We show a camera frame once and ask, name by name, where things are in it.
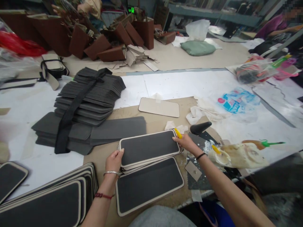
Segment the green digital display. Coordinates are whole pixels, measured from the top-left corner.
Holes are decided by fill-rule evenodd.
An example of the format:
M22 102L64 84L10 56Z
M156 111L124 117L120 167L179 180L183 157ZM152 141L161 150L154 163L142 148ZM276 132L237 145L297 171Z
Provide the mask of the green digital display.
M132 7L131 9L128 9L128 11L134 14L135 13L135 8Z

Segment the red string bracelet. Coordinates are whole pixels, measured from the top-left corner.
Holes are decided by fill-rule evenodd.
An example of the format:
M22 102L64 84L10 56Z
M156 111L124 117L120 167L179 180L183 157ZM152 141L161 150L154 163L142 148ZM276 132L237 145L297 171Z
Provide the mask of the red string bracelet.
M98 197L98 198L107 198L107 199L112 199L112 197L114 197L114 195L113 196L108 196L108 195L104 195L103 193L96 193L95 194L95 197Z

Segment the black strap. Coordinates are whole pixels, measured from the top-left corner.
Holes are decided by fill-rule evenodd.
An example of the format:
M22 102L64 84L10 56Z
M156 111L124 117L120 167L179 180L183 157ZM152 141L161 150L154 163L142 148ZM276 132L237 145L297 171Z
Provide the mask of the black strap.
M48 69L48 68L47 68L47 65L46 65L46 62L48 62L48 61L59 61L59 62L61 62L61 63L64 65L64 63L63 63L63 61L62 61L61 59L43 60L43 61L41 62L41 64L40 64L40 68L43 70L43 67L42 67L42 66L44 66L44 73L45 73L45 75L47 75L47 73L50 73L50 74L51 74L53 77L55 77L56 79L61 79L62 75L67 75L67 76L69 75L69 70L68 70L68 68L67 68L66 66L65 66L65 69L60 70L60 71ZM41 81L46 81L46 80L44 79L42 73L40 73L40 80L39 80L39 81L40 81L40 82L41 82Z
M74 113L82 103L82 100L84 99L86 94L89 93L89 91L95 86L95 84L97 82L104 82L102 80L102 77L104 77L107 72L108 69L103 68L97 71L94 76L85 76L85 78L91 79L91 81L78 93L78 95L75 97L75 99L70 104L70 106L65 111L60 120L56 138L55 154L63 154L70 152L70 150L67 149L67 144L69 132L72 128L72 119Z
M203 153L203 154L200 154L197 158L196 158L196 160L198 160L199 158L201 158L203 155L205 155L206 153Z

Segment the red plastic bag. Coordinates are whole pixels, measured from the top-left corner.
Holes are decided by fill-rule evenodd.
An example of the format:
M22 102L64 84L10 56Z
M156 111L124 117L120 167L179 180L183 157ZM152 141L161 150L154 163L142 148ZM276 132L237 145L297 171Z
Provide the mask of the red plastic bag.
M14 33L0 31L0 45L16 54L38 57L47 51L31 40L22 40Z

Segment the silver bracelet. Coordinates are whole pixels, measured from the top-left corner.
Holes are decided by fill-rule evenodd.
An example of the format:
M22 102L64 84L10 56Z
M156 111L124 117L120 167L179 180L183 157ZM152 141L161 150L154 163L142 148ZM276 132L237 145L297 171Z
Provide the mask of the silver bracelet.
M104 176L105 174L107 174L107 173L115 173L115 174L117 174L117 175L120 177L120 173L118 173L118 172L116 172L116 171L107 171L107 172L105 172L105 173L103 174L103 176Z

